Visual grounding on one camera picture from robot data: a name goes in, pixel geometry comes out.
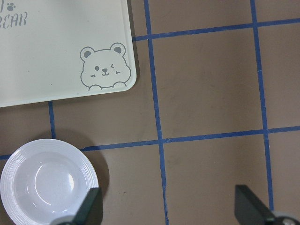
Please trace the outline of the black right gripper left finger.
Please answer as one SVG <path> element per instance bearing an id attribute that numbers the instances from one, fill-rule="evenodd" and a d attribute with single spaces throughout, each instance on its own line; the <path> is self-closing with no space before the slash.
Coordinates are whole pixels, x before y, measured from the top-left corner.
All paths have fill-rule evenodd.
<path id="1" fill-rule="evenodd" d="M 77 211 L 73 223 L 102 222 L 102 189 L 91 188 Z"/>

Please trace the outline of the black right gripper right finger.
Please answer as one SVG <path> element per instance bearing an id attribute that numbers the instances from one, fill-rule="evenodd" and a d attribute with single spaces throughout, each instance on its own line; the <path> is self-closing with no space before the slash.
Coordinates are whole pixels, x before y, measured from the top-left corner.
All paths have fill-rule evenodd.
<path id="1" fill-rule="evenodd" d="M 240 225 L 272 225 L 276 220 L 247 185 L 235 186 L 234 215 Z"/>

